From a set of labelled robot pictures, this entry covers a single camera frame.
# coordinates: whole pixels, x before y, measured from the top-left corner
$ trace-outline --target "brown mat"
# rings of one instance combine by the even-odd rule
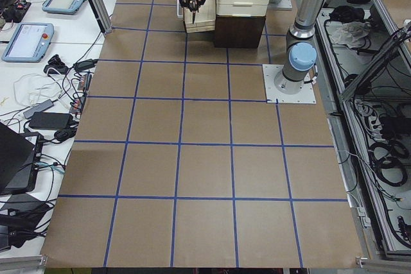
[[[118,0],[42,253],[51,267],[350,268],[362,254],[326,115],[265,103],[295,12],[258,49]]]

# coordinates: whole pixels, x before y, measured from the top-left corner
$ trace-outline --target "white table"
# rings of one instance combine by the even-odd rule
[[[30,9],[24,16],[23,22],[49,22],[54,25],[55,35],[52,42],[57,43],[93,43],[100,28],[94,18],[90,3],[84,2],[80,9],[74,15],[52,14],[42,11],[42,4],[45,0],[28,0],[31,2]],[[107,12],[111,15],[116,5],[116,0],[103,0]],[[3,34],[0,32],[0,40],[3,39]],[[104,38],[101,37],[98,43],[103,43]]]
[[[19,78],[27,74],[40,74],[44,76],[44,83],[50,83],[52,80],[50,78],[46,78],[46,75],[43,72],[43,68],[47,64],[47,61],[53,55],[59,54],[62,61],[70,67],[91,47],[91,44],[96,40],[96,37],[100,33],[100,29],[88,2],[85,2],[75,15],[59,15],[43,12],[41,10],[43,0],[30,1],[32,1],[32,6],[24,17],[23,22],[50,22],[55,27],[55,34],[44,58],[39,63],[7,63],[0,60],[0,102],[2,102],[4,98],[7,98],[3,104],[0,105],[0,114],[5,114],[13,110],[24,108],[23,106],[17,104],[14,95],[13,84]],[[116,0],[104,0],[104,3],[107,7],[108,13],[112,14]],[[9,25],[10,24],[6,24],[4,28],[8,29]],[[1,31],[0,40],[10,40],[15,29],[16,27],[14,26],[10,30]],[[93,45],[83,60],[88,58],[98,58],[102,49],[103,41],[104,36],[101,35],[99,40],[95,45]],[[5,49],[6,44],[0,44],[0,55],[3,54]],[[48,111],[68,112],[69,99],[66,96],[61,101],[63,102],[62,104],[61,102],[56,102],[55,106],[50,108]],[[0,120],[9,118],[10,115],[0,117]],[[12,125],[11,128],[17,131],[18,125]],[[48,139],[51,139],[51,134],[54,133],[54,131],[38,132]],[[73,139],[65,141],[59,145],[45,144],[42,152],[43,154],[50,155],[63,162],[72,145]],[[52,162],[50,159],[43,158],[42,161]],[[57,197],[63,178],[63,176],[57,172],[54,172],[54,174],[55,179],[50,199]],[[44,169],[43,171],[40,171],[37,177],[35,190],[30,192],[30,195],[39,200],[45,200],[51,188],[51,179],[51,170]],[[8,198],[9,196],[0,197],[0,200],[6,201]],[[40,224],[46,222],[51,215],[52,211],[46,213]],[[41,237],[35,238],[31,241],[26,241],[21,248],[12,247],[11,250],[0,253],[0,259],[38,255],[42,248],[43,242],[44,239]],[[25,273],[36,273],[36,270],[25,271]]]

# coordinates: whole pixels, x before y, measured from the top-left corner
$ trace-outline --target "charger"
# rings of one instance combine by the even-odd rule
[[[84,70],[92,69],[97,64],[97,59],[87,59],[84,61],[77,62],[73,65],[73,69],[79,73]]]

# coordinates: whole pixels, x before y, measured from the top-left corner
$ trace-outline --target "small white box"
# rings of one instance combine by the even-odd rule
[[[265,16],[269,0],[217,0],[217,15]]]
[[[195,15],[193,24],[193,14],[184,8],[184,24],[186,32],[213,31],[216,28],[216,0],[206,0]]]

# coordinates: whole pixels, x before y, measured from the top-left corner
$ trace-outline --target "white cloth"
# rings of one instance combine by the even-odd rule
[[[348,22],[331,35],[333,44],[346,45],[348,48],[362,47],[364,38],[370,33],[368,25],[363,22]]]

